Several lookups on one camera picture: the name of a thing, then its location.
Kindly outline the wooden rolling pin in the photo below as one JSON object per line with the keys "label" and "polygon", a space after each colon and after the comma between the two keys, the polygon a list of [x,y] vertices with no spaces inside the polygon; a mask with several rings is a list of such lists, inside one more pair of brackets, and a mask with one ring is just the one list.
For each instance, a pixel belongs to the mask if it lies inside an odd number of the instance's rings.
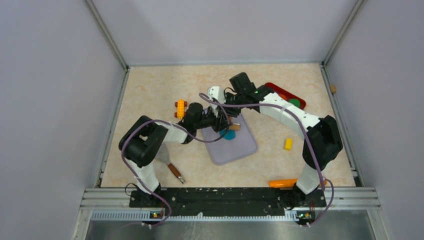
{"label": "wooden rolling pin", "polygon": [[241,125],[239,123],[231,124],[228,128],[231,131],[239,131],[241,129]]}

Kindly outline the blue dough piece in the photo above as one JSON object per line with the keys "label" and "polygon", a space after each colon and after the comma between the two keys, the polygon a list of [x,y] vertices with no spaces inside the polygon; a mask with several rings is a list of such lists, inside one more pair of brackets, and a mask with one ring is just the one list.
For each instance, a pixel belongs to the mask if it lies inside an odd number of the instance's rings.
{"label": "blue dough piece", "polygon": [[223,136],[222,139],[231,141],[236,138],[236,131],[235,130],[226,131],[225,129],[223,129],[219,132],[219,135]]}

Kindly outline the lavender plastic tray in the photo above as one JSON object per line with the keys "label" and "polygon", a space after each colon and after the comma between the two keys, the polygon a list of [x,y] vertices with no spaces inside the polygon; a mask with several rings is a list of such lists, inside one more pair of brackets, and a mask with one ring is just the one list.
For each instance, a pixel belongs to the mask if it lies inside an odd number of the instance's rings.
{"label": "lavender plastic tray", "polygon": [[211,161],[218,166],[222,166],[236,160],[253,155],[258,150],[258,144],[253,136],[244,115],[240,114],[233,119],[235,124],[240,124],[240,130],[236,131],[233,140],[220,139],[216,142],[206,143]]}

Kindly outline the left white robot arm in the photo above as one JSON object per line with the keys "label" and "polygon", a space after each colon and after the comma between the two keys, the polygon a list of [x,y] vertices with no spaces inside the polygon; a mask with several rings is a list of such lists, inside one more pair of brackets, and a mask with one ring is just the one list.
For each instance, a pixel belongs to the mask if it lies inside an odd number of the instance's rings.
{"label": "left white robot arm", "polygon": [[133,173],[141,200],[149,207],[160,202],[160,186],[153,161],[164,150],[166,143],[189,144],[197,138],[197,131],[211,128],[215,132],[228,131],[231,120],[223,107],[204,109],[200,103],[188,105],[177,123],[141,116],[121,138],[118,149],[128,169]]}

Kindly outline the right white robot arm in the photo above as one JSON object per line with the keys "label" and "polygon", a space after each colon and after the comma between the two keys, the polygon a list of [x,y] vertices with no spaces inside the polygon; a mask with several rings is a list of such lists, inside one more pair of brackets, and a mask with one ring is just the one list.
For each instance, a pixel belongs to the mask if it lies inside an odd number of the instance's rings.
{"label": "right white robot arm", "polygon": [[229,82],[234,92],[225,94],[225,102],[234,105],[236,113],[242,108],[255,110],[279,121],[303,140],[305,165],[293,187],[293,200],[299,206],[307,206],[314,198],[313,191],[324,181],[323,170],[343,149],[336,119],[309,114],[269,86],[256,87],[245,72],[233,76]]}

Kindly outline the green dough disc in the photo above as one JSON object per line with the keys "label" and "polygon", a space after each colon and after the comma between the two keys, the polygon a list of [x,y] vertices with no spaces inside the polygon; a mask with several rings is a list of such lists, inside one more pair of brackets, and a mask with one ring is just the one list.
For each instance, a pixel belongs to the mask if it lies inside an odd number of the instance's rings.
{"label": "green dough disc", "polygon": [[288,102],[293,104],[297,108],[301,107],[301,102],[296,98],[291,98]]}

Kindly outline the orange toy car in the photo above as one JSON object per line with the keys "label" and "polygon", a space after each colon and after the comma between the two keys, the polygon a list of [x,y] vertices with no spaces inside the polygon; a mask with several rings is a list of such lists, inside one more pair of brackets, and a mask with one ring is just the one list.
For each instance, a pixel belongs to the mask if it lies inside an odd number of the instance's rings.
{"label": "orange toy car", "polygon": [[188,106],[188,102],[183,99],[179,99],[178,101],[174,103],[174,105],[176,107],[176,112],[174,113],[174,117],[177,118],[178,120],[182,120],[186,114],[185,109]]}

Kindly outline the red plate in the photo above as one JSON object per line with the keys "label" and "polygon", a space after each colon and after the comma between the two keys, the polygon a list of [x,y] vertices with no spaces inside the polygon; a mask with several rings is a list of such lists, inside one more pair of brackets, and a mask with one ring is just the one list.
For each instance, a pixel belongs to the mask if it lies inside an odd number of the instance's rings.
{"label": "red plate", "polygon": [[304,110],[307,103],[304,99],[302,99],[301,97],[294,95],[293,93],[277,86],[276,84],[272,83],[272,82],[267,82],[265,83],[265,86],[271,88],[272,90],[274,90],[277,94],[282,94],[285,95],[287,97],[287,101],[289,101],[290,99],[298,99],[301,103],[300,109]]}

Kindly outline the yellow block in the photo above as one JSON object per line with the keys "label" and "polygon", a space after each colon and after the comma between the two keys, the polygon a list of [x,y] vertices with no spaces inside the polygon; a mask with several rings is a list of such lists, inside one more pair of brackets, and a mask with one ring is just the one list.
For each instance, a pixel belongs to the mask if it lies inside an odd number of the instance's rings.
{"label": "yellow block", "polygon": [[284,149],[286,151],[290,151],[292,149],[292,146],[293,146],[293,140],[291,138],[287,138],[284,143]]}

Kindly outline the small wooden block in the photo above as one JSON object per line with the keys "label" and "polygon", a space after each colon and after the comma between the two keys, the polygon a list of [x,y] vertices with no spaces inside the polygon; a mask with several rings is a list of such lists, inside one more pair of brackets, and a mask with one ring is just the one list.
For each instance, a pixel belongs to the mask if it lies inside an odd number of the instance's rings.
{"label": "small wooden block", "polygon": [[335,94],[337,92],[337,88],[336,88],[336,86],[334,84],[330,84],[329,85],[329,89],[330,89],[330,92],[332,94]]}

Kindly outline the orange carrot toy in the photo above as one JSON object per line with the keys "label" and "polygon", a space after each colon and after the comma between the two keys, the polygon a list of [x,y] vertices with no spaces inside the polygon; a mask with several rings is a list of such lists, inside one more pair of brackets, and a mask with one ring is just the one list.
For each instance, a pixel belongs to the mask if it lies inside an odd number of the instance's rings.
{"label": "orange carrot toy", "polygon": [[297,180],[298,180],[297,178],[271,180],[268,182],[268,187],[269,188],[290,188],[295,185]]}

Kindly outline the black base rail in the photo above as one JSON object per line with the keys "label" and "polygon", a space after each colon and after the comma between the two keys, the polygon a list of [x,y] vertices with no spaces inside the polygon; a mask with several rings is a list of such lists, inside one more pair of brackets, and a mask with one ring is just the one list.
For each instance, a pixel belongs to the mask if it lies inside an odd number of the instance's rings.
{"label": "black base rail", "polygon": [[265,217],[283,216],[295,208],[327,206],[320,189],[303,195],[297,190],[270,187],[169,187],[159,188],[155,194],[133,190],[129,207],[157,208],[173,217]]}

